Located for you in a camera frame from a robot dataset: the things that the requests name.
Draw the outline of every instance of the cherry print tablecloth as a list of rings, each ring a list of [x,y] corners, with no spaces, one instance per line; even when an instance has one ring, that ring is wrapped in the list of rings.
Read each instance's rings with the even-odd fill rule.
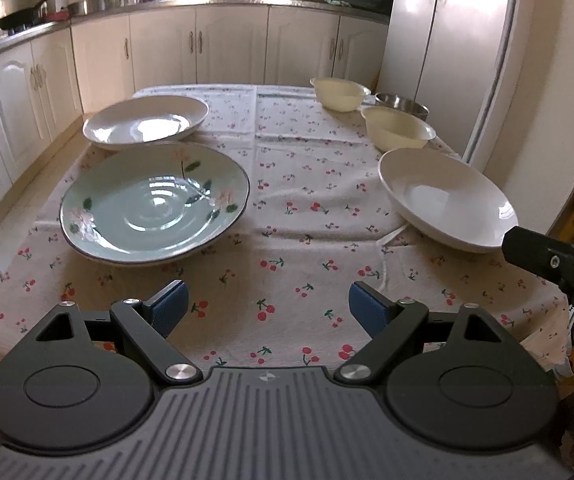
[[[126,269],[86,260],[63,240],[60,199],[109,153],[89,147],[44,205],[0,285],[0,359],[59,300],[107,309],[185,280],[190,309],[169,341],[213,365],[336,368],[367,341],[347,293],[364,280],[386,296],[430,309],[479,303],[548,368],[564,359],[567,304],[556,286],[502,254],[450,250],[405,228],[378,180],[379,153],[358,112],[324,110],[310,89],[255,86],[155,88],[205,99],[210,114],[190,140],[242,165],[252,193],[221,240],[176,263]],[[426,149],[454,156],[439,140]]]

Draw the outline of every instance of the refrigerator door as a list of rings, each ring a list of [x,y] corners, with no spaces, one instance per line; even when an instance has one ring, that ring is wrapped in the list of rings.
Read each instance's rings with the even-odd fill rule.
[[[435,6],[436,0],[394,0],[378,92],[415,97]]]
[[[416,101],[429,108],[427,122],[460,155],[471,153],[478,117],[493,97],[512,1],[437,0]]]

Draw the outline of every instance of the bowl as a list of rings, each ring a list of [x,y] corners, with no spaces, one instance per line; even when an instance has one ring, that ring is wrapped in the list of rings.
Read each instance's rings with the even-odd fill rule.
[[[371,94],[366,86],[337,77],[315,77],[310,83],[318,102],[336,112],[357,110],[365,97]]]
[[[426,121],[429,116],[429,108],[422,106],[413,99],[408,99],[400,95],[385,94],[382,92],[378,92],[375,95],[375,98],[379,105],[388,106],[389,108],[394,108],[401,112],[407,112],[408,114],[418,117],[422,121]]]
[[[123,150],[82,174],[60,204],[67,242],[116,266],[192,254],[240,218],[249,179],[230,157],[192,142]]]
[[[118,151],[160,140],[183,139],[208,114],[208,104],[195,97],[136,97],[111,105],[86,120],[83,134],[104,150]]]
[[[378,163],[394,208],[430,238],[454,249],[488,253],[518,225],[507,197],[479,171],[435,150],[403,148]]]
[[[381,152],[398,148],[422,148],[436,136],[436,130],[413,115],[385,106],[365,108],[362,116],[367,135]]]

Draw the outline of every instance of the blue gripper pad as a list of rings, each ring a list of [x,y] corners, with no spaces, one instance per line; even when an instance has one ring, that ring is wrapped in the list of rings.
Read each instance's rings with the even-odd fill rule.
[[[365,282],[349,289],[349,311],[372,338],[396,316],[396,304]]]
[[[162,337],[167,338],[189,307],[189,288],[175,280],[143,303],[143,317]]]

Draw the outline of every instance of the oval white plate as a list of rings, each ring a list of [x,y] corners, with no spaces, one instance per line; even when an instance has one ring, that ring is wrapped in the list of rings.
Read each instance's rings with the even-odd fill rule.
[[[209,113],[202,99],[152,95],[121,101],[85,121],[84,136],[105,150],[123,150],[159,140],[179,140],[195,130]]]
[[[62,199],[60,225],[84,256],[153,265],[220,236],[248,197],[249,179],[227,155],[164,142],[117,153],[83,174]]]
[[[472,253],[495,251],[518,225],[507,197],[471,166],[433,150],[402,148],[378,164],[398,212],[427,236]]]

